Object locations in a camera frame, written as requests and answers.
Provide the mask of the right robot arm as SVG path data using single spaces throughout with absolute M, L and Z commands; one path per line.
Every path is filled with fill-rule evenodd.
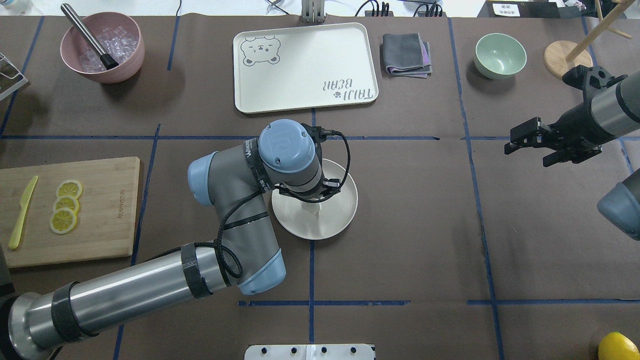
M 522 148 L 547 148 L 544 167 L 558 163 L 580 164 L 602 152 L 602 146 L 640 127 L 640 74 L 614 76 L 601 66 L 582 64 L 562 76 L 570 87 L 582 91 L 583 101 L 546 125 L 534 117 L 510 130 L 506 155 Z

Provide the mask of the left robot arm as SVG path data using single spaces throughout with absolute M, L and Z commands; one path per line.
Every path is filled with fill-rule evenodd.
M 286 277 L 264 195 L 271 191 L 317 204 L 346 182 L 323 173 L 322 142 L 338 130 L 272 121 L 258 137 L 201 157 L 187 170 L 189 189 L 214 207 L 210 241 L 190 242 L 108 275 L 71 282 L 54 292 L 14 295 L 2 285 L 1 358 L 53 359 L 62 346 L 82 342 L 148 314 L 236 286 L 253 296 Z

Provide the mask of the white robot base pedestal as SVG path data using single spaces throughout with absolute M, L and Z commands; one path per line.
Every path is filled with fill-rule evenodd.
M 245 360 L 375 360 L 375 346 L 365 343 L 254 344 Z

